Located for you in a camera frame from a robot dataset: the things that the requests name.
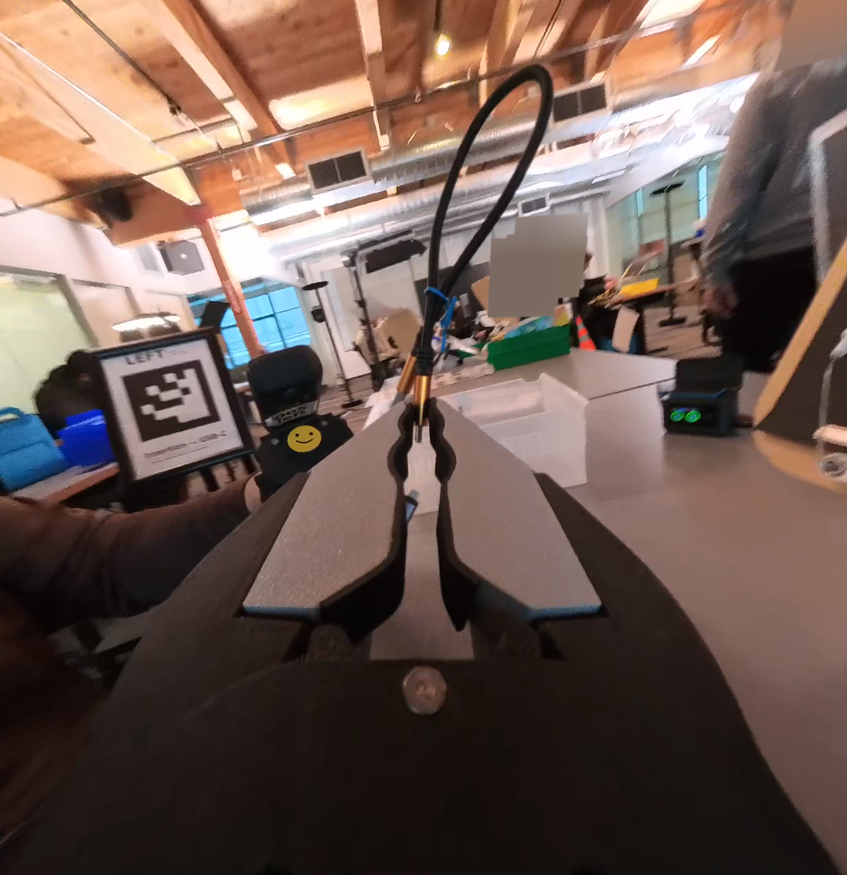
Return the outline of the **blue plastic bin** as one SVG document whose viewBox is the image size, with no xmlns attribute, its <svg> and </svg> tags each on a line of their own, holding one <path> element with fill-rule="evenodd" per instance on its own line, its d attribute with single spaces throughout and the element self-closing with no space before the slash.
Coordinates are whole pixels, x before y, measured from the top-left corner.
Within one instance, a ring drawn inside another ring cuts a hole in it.
<svg viewBox="0 0 847 875">
<path fill-rule="evenodd" d="M 88 410 L 67 418 L 57 431 L 59 451 L 70 467 L 93 469 L 115 462 L 108 425 L 101 410 Z"/>
</svg>

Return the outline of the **black wall speaker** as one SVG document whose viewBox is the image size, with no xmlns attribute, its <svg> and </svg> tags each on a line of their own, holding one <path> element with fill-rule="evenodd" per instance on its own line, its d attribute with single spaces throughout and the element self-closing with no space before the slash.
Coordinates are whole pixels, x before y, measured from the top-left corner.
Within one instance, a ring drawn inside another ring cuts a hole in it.
<svg viewBox="0 0 847 875">
<path fill-rule="evenodd" d="M 193 240 L 158 242 L 155 246 L 166 271 L 171 275 L 188 277 L 205 270 L 199 246 Z"/>
</svg>

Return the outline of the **blue twist tie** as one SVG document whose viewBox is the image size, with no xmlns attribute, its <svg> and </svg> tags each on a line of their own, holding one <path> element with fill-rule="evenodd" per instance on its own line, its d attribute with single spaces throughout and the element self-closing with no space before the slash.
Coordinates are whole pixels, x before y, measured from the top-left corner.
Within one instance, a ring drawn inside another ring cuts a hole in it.
<svg viewBox="0 0 847 875">
<path fill-rule="evenodd" d="M 427 286 L 424 291 L 428 298 L 428 304 L 432 304 L 433 324 L 439 326 L 442 334 L 447 334 L 451 328 L 457 308 L 457 297 L 445 295 L 441 290 L 433 286 Z"/>
</svg>

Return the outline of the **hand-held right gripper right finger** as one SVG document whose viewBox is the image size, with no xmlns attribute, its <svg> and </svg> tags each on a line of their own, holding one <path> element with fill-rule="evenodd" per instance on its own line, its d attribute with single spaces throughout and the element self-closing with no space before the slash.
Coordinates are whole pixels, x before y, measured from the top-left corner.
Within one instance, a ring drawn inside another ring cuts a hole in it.
<svg viewBox="0 0 847 875">
<path fill-rule="evenodd" d="M 445 401 L 429 404 L 441 598 L 461 630 L 483 612 L 529 626 L 603 603 L 536 473 Z"/>
</svg>

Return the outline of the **black floor lamp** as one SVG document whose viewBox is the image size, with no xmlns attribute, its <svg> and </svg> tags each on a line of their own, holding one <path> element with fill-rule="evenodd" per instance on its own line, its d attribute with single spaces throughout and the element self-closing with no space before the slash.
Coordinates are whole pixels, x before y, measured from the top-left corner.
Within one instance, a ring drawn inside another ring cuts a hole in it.
<svg viewBox="0 0 847 875">
<path fill-rule="evenodd" d="M 363 400 L 353 395 L 352 387 L 344 371 L 342 357 L 335 340 L 335 335 L 330 327 L 323 297 L 323 289 L 326 288 L 327 285 L 327 281 L 308 282 L 302 286 L 302 290 L 313 296 L 316 303 L 312 305 L 311 316 L 315 322 L 324 327 L 329 341 L 331 357 L 335 366 L 336 379 L 345 395 L 345 399 L 341 402 L 340 407 L 344 411 L 357 410 L 361 407 Z"/>
<path fill-rule="evenodd" d="M 680 190 L 684 185 L 683 180 L 671 181 L 652 191 L 653 197 L 659 197 L 663 202 L 664 219 L 665 219 L 665 257 L 667 260 L 667 316 L 658 322 L 658 327 L 667 329 L 683 325 L 687 322 L 687 318 L 679 316 L 676 313 L 676 289 L 677 283 L 675 279 L 675 264 L 672 252 L 672 194 Z"/>
</svg>

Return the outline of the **clear plastic bin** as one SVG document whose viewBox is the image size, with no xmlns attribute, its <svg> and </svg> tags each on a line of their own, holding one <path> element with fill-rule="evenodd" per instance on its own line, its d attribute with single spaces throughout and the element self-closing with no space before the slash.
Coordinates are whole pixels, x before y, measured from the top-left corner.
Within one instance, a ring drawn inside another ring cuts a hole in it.
<svg viewBox="0 0 847 875">
<path fill-rule="evenodd" d="M 442 400 L 560 487 L 588 481 L 589 401 L 556 378 L 502 381 Z"/>
</svg>

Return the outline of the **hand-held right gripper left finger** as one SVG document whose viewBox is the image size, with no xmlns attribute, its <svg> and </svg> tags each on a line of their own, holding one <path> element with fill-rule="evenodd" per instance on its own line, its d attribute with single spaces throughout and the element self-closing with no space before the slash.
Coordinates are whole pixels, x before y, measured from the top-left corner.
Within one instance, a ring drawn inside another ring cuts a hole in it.
<svg viewBox="0 0 847 875">
<path fill-rule="evenodd" d="M 413 411 L 389 409 L 308 474 L 242 613 L 341 628 L 359 643 L 404 594 Z"/>
</svg>

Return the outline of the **black battery charger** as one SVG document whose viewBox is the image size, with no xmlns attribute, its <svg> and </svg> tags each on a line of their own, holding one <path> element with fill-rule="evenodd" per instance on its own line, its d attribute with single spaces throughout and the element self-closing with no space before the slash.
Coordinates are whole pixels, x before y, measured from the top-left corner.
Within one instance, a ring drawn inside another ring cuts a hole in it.
<svg viewBox="0 0 847 875">
<path fill-rule="evenodd" d="M 743 361 L 734 355 L 682 359 L 674 382 L 661 398 L 662 421 L 669 434 L 727 437 L 737 428 Z"/>
</svg>

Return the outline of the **wooden board stand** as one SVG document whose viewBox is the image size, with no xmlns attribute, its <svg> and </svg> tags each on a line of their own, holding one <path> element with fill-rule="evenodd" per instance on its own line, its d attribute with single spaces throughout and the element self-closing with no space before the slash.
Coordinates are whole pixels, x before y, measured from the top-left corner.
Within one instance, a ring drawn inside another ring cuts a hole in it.
<svg viewBox="0 0 847 875">
<path fill-rule="evenodd" d="M 776 469 L 847 494 L 847 109 L 811 135 L 819 287 L 754 412 L 753 443 Z"/>
</svg>

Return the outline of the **blue plastic case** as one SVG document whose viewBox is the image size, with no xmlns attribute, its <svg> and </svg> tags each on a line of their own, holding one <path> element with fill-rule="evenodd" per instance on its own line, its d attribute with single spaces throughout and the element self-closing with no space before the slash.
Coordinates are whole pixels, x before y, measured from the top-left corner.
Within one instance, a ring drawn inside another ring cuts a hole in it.
<svg viewBox="0 0 847 875">
<path fill-rule="evenodd" d="M 0 495 L 9 495 L 68 470 L 51 433 L 35 414 L 0 409 Z"/>
</svg>

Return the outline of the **person's left forearm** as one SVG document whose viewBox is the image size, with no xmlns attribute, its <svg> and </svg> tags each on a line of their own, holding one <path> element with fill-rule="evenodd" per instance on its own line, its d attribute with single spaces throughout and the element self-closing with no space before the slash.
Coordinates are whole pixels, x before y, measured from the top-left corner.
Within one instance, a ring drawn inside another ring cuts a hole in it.
<svg viewBox="0 0 847 875">
<path fill-rule="evenodd" d="M 261 503 L 255 478 L 131 514 L 0 496 L 0 854 L 65 780 L 104 698 L 53 634 L 160 605 Z"/>
</svg>

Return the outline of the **green plastic bin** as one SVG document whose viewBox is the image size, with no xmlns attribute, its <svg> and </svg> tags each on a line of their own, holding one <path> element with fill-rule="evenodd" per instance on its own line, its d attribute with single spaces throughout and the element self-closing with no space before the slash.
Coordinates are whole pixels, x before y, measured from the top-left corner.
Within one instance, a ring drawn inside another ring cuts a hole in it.
<svg viewBox="0 0 847 875">
<path fill-rule="evenodd" d="M 486 359 L 495 371 L 501 371 L 562 357 L 570 353 L 571 336 L 569 324 L 505 336 L 487 345 Z"/>
</svg>

